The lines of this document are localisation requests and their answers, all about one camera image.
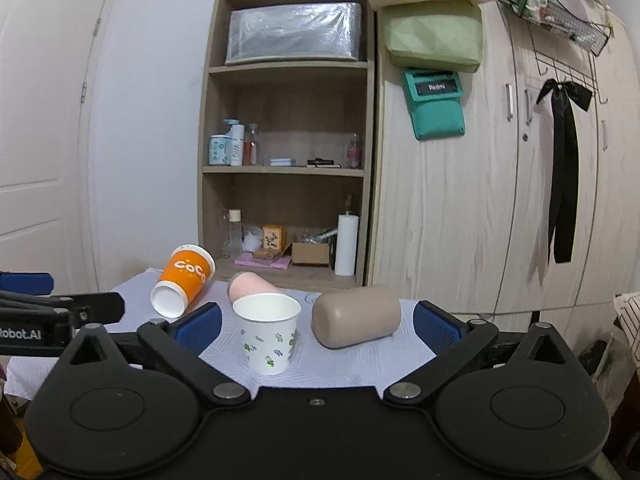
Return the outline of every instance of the metal screw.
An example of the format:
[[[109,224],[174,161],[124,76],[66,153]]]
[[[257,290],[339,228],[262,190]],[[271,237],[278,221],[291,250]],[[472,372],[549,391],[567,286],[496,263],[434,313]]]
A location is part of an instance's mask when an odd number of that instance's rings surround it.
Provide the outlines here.
[[[213,388],[213,394],[220,399],[237,399],[244,395],[244,386],[238,383],[220,383]]]
[[[396,383],[389,388],[389,393],[398,399],[415,399],[422,389],[413,383]]]

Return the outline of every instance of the black ribbon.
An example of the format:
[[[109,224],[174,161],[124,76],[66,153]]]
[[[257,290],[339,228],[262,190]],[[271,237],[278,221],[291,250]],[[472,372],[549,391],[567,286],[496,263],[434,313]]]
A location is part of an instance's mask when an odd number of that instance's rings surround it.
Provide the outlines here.
[[[558,264],[564,264],[571,261],[574,250],[575,218],[578,211],[578,137],[571,101],[586,112],[593,93],[573,81],[559,83],[555,79],[548,79],[540,90],[536,104],[552,90],[554,165],[549,200],[547,260],[551,254],[551,239],[555,232],[554,260]]]

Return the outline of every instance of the pink cup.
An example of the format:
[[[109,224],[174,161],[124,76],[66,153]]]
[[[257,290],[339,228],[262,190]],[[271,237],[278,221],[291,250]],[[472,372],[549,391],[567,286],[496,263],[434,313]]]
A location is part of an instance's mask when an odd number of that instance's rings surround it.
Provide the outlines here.
[[[250,296],[251,294],[261,294],[264,292],[275,292],[276,294],[282,294],[281,290],[276,288],[271,283],[262,279],[254,272],[238,272],[234,277],[229,280],[229,284],[226,289],[229,294],[231,303]]]

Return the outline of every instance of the white cup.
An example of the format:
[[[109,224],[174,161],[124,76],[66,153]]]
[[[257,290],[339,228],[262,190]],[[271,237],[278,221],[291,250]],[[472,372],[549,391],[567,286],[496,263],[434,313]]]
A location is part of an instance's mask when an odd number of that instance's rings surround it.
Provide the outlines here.
[[[264,292],[234,302],[240,317],[240,343],[249,368],[262,375],[289,367],[296,338],[300,304],[284,294]]]

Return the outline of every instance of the wooden wardrobe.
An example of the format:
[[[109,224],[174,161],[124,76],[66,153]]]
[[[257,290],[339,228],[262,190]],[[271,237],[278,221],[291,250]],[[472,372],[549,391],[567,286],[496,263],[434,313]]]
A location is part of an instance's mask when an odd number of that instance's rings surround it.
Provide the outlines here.
[[[601,7],[590,3],[594,22]],[[610,324],[628,291],[640,232],[640,84],[624,25],[598,57],[529,25],[500,3],[483,4],[484,59],[460,73],[466,133],[415,139],[402,69],[378,41],[378,128],[368,283],[453,313],[525,330],[542,311],[559,332],[582,337]],[[556,59],[571,77],[545,63]],[[578,211],[569,263],[547,263],[553,157],[543,83],[597,85],[587,112],[574,105]]]

